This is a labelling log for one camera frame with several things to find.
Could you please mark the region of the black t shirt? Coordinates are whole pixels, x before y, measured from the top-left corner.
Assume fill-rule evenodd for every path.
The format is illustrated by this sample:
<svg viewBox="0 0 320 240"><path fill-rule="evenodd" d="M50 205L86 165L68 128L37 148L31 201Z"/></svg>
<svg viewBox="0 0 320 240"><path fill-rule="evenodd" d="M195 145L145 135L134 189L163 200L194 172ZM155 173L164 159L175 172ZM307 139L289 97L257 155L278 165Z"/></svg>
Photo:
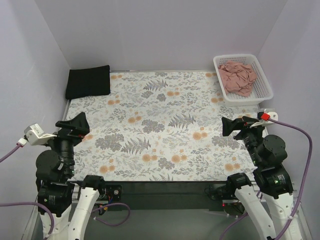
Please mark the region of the black t shirt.
<svg viewBox="0 0 320 240"><path fill-rule="evenodd" d="M65 99L73 100L91 96L107 96L111 93L110 66L87 69L70 69Z"/></svg>

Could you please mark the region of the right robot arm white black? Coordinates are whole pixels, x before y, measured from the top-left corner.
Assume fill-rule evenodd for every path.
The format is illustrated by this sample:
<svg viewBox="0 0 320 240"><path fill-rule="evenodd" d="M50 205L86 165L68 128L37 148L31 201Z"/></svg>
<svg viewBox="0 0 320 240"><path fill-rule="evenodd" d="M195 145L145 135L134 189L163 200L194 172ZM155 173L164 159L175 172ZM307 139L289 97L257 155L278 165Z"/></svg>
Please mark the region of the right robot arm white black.
<svg viewBox="0 0 320 240"><path fill-rule="evenodd" d="M301 240L302 234L294 209L293 185L282 162L287 158L286 143L277 135L263 136L265 127L258 120L244 116L234 120L222 117L222 135L238 131L234 140L243 141L256 166L255 183L264 197L266 210L255 194L245 173L227 177L226 190L236 197L251 218L262 240Z"/></svg>

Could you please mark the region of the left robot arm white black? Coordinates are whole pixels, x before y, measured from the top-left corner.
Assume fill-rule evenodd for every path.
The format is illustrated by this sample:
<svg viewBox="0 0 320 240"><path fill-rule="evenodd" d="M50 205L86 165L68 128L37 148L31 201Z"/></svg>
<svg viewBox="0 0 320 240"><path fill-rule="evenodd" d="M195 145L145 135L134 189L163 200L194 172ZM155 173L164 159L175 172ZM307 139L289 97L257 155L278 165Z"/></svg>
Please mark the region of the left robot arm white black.
<svg viewBox="0 0 320 240"><path fill-rule="evenodd" d="M105 182L102 176L87 175L79 185L80 196L73 214L72 197L75 184L74 147L90 132L84 112L71 120L58 121L59 131L54 133L36 159L36 185L38 212L46 240L82 240L93 207L103 194Z"/></svg>

